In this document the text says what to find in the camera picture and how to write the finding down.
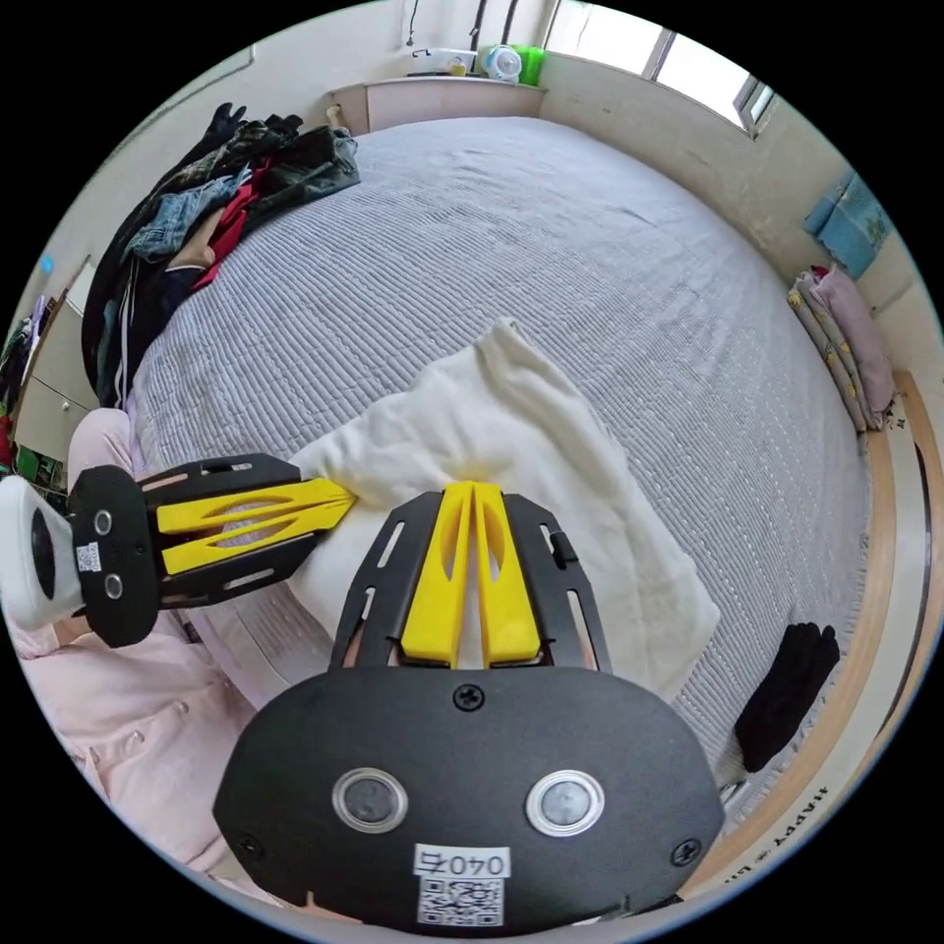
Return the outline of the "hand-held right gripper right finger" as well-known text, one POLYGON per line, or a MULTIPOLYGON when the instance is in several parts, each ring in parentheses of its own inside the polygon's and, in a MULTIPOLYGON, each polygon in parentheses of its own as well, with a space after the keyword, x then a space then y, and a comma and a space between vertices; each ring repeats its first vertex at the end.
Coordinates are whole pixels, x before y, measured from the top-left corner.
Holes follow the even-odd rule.
POLYGON ((531 663, 541 640, 499 486, 474 485, 474 530, 483 661, 531 663))

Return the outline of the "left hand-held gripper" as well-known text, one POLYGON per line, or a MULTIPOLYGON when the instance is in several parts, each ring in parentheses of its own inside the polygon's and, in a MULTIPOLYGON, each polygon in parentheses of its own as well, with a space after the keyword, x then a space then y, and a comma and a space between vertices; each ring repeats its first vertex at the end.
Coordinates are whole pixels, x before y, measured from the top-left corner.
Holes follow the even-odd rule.
POLYGON ((262 454, 204 459, 138 481, 83 472, 69 500, 82 609, 113 649, 158 614, 216 605, 291 576, 357 498, 262 454))

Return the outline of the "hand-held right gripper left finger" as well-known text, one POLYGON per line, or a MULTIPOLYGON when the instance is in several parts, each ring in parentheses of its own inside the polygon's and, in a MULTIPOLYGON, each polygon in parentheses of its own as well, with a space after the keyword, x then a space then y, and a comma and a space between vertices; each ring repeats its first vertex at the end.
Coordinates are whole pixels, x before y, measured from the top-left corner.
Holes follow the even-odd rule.
POLYGON ((454 483, 437 498, 436 519, 400 644, 408 662, 455 669, 465 612, 474 486, 454 483))

